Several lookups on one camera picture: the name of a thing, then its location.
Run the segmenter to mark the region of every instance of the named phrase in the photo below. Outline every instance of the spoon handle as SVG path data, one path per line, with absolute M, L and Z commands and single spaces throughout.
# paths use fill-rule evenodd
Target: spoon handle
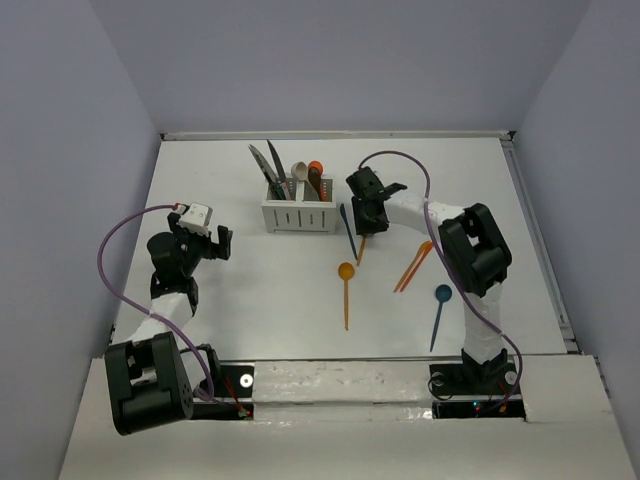
M 433 346 L 436 344 L 436 336 L 438 335 L 438 326 L 440 325 L 440 315 L 442 314 L 442 305 L 440 302 L 438 305 L 438 313 L 436 314 L 436 322 L 433 324 L 433 333 L 431 334 L 431 346 L 429 347 L 429 353 L 433 352 Z
M 349 282 L 344 281 L 344 329 L 349 331 Z

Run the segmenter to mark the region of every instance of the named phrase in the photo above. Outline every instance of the gray wall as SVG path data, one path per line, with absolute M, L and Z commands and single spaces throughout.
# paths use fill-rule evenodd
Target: gray wall
M 588 0 L 92 0 L 163 132 L 515 129 Z
M 115 302 L 101 237 L 144 204 L 158 136 L 86 0 L 0 14 L 0 478 L 57 478 Z M 113 242 L 122 280 L 136 228 Z
M 640 2 L 594 0 L 516 149 L 580 345 L 640 473 Z

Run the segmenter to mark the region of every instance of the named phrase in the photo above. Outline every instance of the white basket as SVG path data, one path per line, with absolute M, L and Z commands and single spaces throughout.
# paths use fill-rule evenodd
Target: white basket
M 291 198 L 274 200 L 267 186 L 262 201 L 262 215 L 267 232 L 316 232 L 335 233 L 337 209 L 333 194 L 333 179 L 322 177 L 322 191 L 326 202 L 310 201 L 317 198 L 313 187 L 307 182 L 297 182 L 287 177 Z

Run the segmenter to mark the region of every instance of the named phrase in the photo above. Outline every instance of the white utensil holder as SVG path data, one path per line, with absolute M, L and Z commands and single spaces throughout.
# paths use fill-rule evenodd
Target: white utensil holder
M 267 185 L 262 201 L 262 214 L 267 232 L 335 233 L 337 208 L 333 179 L 322 177 L 322 191 L 327 201 L 318 202 L 315 190 L 307 182 L 287 177 L 289 192 L 295 200 L 274 200 Z

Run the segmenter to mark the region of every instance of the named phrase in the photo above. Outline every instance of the yellow spoon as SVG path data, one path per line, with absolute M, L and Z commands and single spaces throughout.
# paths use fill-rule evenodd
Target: yellow spoon
M 349 262 L 340 264 L 338 275 L 344 280 L 344 329 L 349 331 L 349 280 L 353 278 L 356 270 Z

